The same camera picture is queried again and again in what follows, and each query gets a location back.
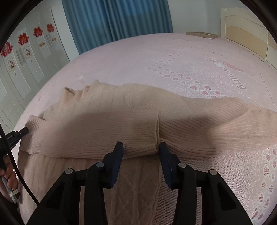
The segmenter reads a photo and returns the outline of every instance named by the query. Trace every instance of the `wardrobe handle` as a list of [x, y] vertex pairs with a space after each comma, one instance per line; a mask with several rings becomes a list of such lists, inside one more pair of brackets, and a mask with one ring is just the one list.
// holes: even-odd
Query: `wardrobe handle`
[[17, 55], [17, 57], [18, 57], [18, 60], [19, 60], [20, 65], [22, 66], [22, 65], [23, 65], [23, 62], [22, 62], [22, 61], [23, 61], [23, 60], [22, 60], [22, 58], [21, 58], [21, 55], [20, 55], [18, 49], [16, 50], [16, 55]]
[[52, 47], [53, 44], [52, 44], [52, 42], [51, 42], [51, 40], [50, 40], [49, 34], [46, 34], [46, 39], [47, 39], [47, 41], [48, 41], [49, 46]]
[[23, 54], [23, 51], [22, 51], [22, 49], [21, 49], [21, 48], [19, 48], [19, 53], [20, 53], [20, 56], [21, 56], [22, 62], [23, 62], [23, 63], [26, 63], [26, 59], [25, 59], [25, 57], [24, 57], [24, 54]]

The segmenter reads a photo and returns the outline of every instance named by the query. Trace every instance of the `black cable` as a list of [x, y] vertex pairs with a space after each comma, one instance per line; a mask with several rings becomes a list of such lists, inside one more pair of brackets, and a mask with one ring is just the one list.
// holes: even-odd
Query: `black cable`
[[8, 155], [9, 155], [9, 157], [10, 157], [11, 163], [12, 163], [12, 165], [13, 165], [13, 167], [14, 167], [14, 170], [15, 170], [15, 172], [16, 172], [16, 174], [17, 174], [19, 180], [20, 180], [20, 182], [22, 183], [23, 187], [26, 189], [26, 191], [28, 192], [28, 194], [31, 196], [31, 198], [34, 200], [34, 202], [36, 203], [36, 205], [38, 205], [38, 204], [39, 204], [38, 200], [36, 199], [36, 197], [34, 196], [34, 194], [32, 193], [32, 191], [30, 190], [30, 188], [28, 187], [28, 185], [25, 183], [25, 180], [23, 179], [23, 177], [22, 177], [22, 175], [21, 175], [21, 173], [20, 173], [20, 171], [19, 171], [19, 169], [18, 169], [18, 167], [17, 167], [17, 165], [16, 165], [16, 162], [15, 162], [14, 157], [13, 157], [13, 155], [12, 155], [12, 151], [11, 151], [11, 149], [10, 149], [9, 143], [8, 143], [8, 141], [7, 141], [5, 132], [3, 131], [3, 128], [2, 128], [2, 126], [1, 126], [1, 124], [0, 124], [0, 137], [1, 137], [2, 140], [3, 140], [3, 143], [4, 143], [4, 145], [5, 145], [6, 151], [7, 151]]

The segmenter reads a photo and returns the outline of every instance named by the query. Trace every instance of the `bed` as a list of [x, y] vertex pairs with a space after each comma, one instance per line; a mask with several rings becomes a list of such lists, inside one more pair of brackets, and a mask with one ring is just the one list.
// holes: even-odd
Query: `bed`
[[221, 37], [244, 46], [277, 68], [277, 44], [249, 9], [221, 9]]
[[[239, 97], [246, 103], [276, 111], [275, 68], [224, 38], [214, 40], [185, 34], [153, 34], [112, 42], [88, 51], [65, 66], [37, 93], [18, 121], [56, 103], [66, 86], [83, 89], [99, 80], [112, 85], [140, 83], [192, 98]], [[277, 145], [213, 158], [185, 159], [194, 169], [216, 169], [233, 190], [253, 224], [266, 220], [277, 203]], [[201, 193], [198, 190], [198, 215]], [[153, 224], [171, 224], [177, 192], [163, 181]]]

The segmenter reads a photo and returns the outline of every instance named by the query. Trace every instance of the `human hand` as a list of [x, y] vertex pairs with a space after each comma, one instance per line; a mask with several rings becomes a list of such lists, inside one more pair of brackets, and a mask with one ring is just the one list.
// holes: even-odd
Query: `human hand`
[[[0, 176], [4, 176], [8, 180], [7, 186], [12, 190], [15, 190], [18, 186], [18, 180], [16, 178], [16, 173], [13, 171], [14, 168], [12, 166], [11, 160], [9, 156], [4, 156], [3, 159], [7, 167], [7, 170], [4, 171], [3, 169], [0, 169]], [[12, 199], [6, 190], [2, 179], [0, 179], [0, 193], [5, 197], [5, 199], [12, 202]]]

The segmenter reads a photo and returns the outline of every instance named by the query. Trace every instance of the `wooden headboard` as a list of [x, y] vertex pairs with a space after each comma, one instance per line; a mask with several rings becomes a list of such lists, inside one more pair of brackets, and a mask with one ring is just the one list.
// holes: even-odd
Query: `wooden headboard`
[[221, 37], [248, 48], [277, 68], [277, 44], [249, 9], [221, 9]]

